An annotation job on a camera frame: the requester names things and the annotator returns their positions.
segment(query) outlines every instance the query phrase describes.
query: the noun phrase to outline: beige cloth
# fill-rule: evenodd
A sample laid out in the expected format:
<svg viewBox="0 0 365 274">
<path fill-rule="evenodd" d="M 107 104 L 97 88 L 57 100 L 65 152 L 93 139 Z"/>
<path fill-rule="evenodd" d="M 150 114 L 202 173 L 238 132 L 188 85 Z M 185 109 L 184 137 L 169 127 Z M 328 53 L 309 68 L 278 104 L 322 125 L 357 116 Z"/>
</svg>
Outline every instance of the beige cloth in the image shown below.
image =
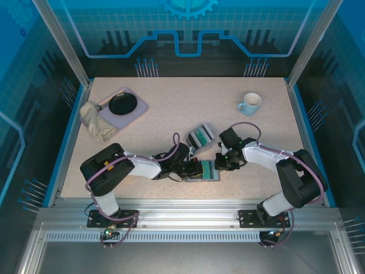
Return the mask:
<svg viewBox="0 0 365 274">
<path fill-rule="evenodd" d="M 95 140 L 107 141 L 118 129 L 98 115 L 95 105 L 86 102 L 80 109 L 81 121 L 87 126 Z"/>
</svg>

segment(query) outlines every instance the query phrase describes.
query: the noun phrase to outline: black bracket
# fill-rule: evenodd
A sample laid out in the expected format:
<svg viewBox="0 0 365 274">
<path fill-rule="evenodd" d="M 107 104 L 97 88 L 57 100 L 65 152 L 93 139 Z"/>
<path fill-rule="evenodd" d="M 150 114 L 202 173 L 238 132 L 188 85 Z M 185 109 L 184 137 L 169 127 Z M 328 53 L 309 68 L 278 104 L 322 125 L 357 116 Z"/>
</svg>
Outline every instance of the black bracket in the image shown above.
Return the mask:
<svg viewBox="0 0 365 274">
<path fill-rule="evenodd" d="M 280 213 L 271 218 L 265 224 L 262 224 L 257 216 L 257 210 L 239 210 L 237 220 L 240 222 L 240 228 L 282 228 L 283 223 L 278 219 L 282 217 L 285 222 L 285 228 L 290 227 L 289 216 L 287 212 Z"/>
<path fill-rule="evenodd" d="M 132 216 L 134 214 L 139 213 L 138 210 L 120 210 L 116 214 L 112 215 L 113 218 L 121 219 L 125 217 Z M 87 220 L 87 227 L 88 228 L 107 228 L 112 224 L 115 224 L 115 221 L 110 221 L 106 219 L 103 215 L 100 214 L 100 212 L 97 209 L 90 210 L 89 217 Z M 131 227 L 131 224 L 133 223 L 133 218 L 121 221 L 116 224 L 116 228 L 129 228 Z"/>
</svg>

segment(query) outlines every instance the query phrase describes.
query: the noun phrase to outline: glass panel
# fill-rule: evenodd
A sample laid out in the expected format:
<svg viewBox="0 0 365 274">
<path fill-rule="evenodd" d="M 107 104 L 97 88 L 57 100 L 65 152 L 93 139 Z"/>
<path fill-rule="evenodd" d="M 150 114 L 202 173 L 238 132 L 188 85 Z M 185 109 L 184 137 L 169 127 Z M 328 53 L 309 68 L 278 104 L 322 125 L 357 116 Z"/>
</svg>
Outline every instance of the glass panel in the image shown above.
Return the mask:
<svg viewBox="0 0 365 274">
<path fill-rule="evenodd" d="M 364 9 L 364 2 L 342 3 L 297 83 L 344 220 L 354 219 L 356 215 L 365 218 Z M 363 234 L 356 231 L 359 228 L 352 227 L 350 230 L 355 232 L 351 236 Z M 361 236 L 351 239 L 363 243 Z"/>
<path fill-rule="evenodd" d="M 50 1 L 90 77 L 288 76 L 326 4 Z"/>
<path fill-rule="evenodd" d="M 0 1 L 0 22 L 0 266 L 14 273 L 79 83 L 31 1 Z"/>
</svg>

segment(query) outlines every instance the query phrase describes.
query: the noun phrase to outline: table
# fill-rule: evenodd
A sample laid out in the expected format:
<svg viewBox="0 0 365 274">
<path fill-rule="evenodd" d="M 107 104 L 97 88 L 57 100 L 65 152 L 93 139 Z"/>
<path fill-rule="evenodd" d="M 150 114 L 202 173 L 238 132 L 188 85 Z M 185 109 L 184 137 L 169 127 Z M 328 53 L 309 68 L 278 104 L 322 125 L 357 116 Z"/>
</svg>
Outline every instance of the table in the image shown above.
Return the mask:
<svg viewBox="0 0 365 274">
<path fill-rule="evenodd" d="M 149 110 L 105 143 L 93 140 L 81 125 L 61 197 L 89 197 L 79 167 L 110 144 L 120 143 L 127 151 L 150 156 L 168 151 L 174 132 L 183 137 L 201 123 L 207 123 L 218 138 L 233 123 L 252 122 L 262 130 L 261 143 L 291 151 L 302 148 L 283 78 L 95 78 L 89 100 L 97 103 L 124 86 L 146 101 Z M 249 92 L 259 94 L 262 104 L 247 118 L 237 111 L 237 105 Z M 234 129 L 242 139 L 257 137 L 251 126 Z M 215 145 L 198 158 L 214 159 L 219 151 Z M 248 163 L 240 170 L 221 172 L 220 182 L 178 183 L 127 176 L 114 193 L 130 199 L 258 199 L 280 190 L 275 172 Z"/>
</svg>

